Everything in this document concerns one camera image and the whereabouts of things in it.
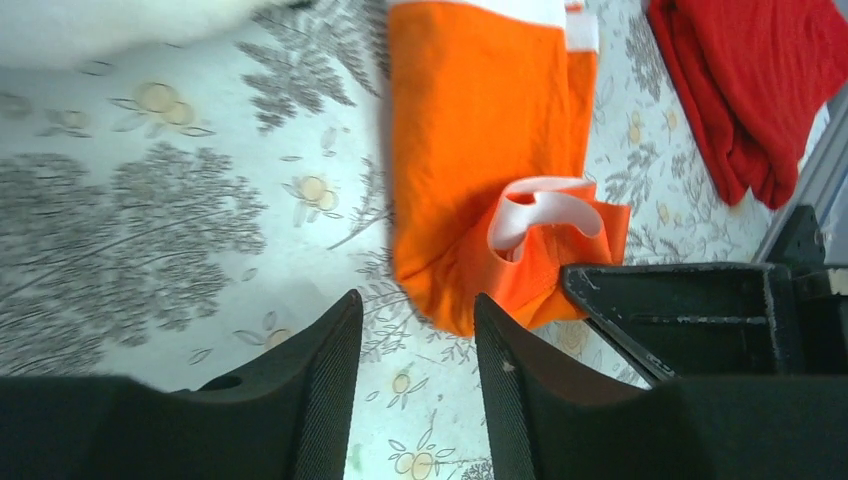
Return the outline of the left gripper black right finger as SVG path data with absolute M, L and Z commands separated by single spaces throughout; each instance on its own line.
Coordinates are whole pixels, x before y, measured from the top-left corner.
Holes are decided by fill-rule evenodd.
M 718 376 L 648 390 L 574 360 L 486 295 L 475 335 L 498 479 L 843 479 L 843 376 Z

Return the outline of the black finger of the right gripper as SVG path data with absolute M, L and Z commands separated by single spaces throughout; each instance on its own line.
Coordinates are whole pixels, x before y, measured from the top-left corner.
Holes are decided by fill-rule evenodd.
M 572 265 L 567 297 L 651 385 L 805 370 L 791 271 L 735 262 Z

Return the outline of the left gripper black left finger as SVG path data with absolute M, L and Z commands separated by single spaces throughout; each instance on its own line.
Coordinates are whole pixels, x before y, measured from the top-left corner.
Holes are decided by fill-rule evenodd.
M 5 479 L 340 479 L 363 302 L 345 293 L 282 344 L 196 390 L 122 376 L 5 377 Z

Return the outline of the orange underwear white trim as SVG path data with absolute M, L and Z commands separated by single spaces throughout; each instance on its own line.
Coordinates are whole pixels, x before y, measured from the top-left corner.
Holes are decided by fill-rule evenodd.
M 578 320 L 570 264 L 619 265 L 630 210 L 584 175 L 599 51 L 580 1 L 392 1 L 393 270 L 435 327 L 485 294 L 519 325 Z

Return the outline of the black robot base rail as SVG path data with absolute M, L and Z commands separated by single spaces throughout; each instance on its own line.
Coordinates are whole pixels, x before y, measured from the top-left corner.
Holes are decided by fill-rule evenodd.
M 793 208 L 766 260 L 790 271 L 805 372 L 845 375 L 847 266 L 826 262 L 824 234 L 812 206 Z

